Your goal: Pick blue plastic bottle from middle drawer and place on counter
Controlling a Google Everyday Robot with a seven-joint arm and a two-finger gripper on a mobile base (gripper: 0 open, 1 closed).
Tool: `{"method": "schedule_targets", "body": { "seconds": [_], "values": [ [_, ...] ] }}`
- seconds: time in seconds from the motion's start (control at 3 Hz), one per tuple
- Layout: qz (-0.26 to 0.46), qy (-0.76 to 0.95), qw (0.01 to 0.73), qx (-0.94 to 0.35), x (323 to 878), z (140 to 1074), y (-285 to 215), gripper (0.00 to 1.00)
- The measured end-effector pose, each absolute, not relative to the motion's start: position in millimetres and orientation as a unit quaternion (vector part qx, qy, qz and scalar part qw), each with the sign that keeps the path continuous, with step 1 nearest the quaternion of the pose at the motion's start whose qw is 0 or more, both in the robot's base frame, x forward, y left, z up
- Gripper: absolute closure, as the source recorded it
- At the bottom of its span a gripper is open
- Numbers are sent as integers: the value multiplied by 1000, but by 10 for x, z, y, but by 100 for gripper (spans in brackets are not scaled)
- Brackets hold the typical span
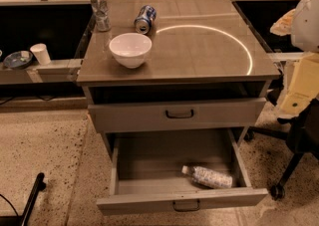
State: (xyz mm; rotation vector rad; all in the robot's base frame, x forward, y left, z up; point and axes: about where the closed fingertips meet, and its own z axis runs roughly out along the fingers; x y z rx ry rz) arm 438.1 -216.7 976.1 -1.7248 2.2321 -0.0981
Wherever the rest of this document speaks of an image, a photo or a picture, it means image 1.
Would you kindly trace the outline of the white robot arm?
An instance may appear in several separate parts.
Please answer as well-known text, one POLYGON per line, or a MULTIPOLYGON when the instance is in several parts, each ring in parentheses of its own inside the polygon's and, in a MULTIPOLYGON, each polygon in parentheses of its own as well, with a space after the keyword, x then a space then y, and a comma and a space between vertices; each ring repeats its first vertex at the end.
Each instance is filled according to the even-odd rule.
POLYGON ((319 52, 319 0, 301 0, 293 15, 291 43, 304 52, 319 52))

